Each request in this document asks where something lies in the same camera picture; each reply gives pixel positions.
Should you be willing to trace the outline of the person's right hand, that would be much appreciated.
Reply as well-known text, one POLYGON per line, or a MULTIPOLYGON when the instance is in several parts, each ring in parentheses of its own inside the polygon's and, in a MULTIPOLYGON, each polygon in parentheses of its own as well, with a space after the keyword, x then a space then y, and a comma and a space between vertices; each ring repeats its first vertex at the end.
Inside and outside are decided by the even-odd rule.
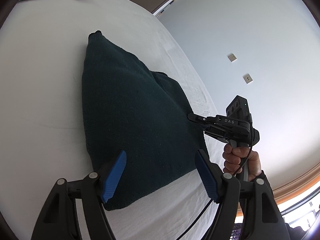
MULTIPOLYGON (((225 160, 224 162, 224 173, 240 173, 242 169, 240 168, 241 161, 247 157, 249 154, 249 148, 247 147, 238 147, 232 148, 230 144, 225 145, 223 149, 222 157, 225 160)), ((259 154, 255 151, 252 151, 247 160, 248 163, 248 180, 252 181, 262 173, 261 163, 259 154)))

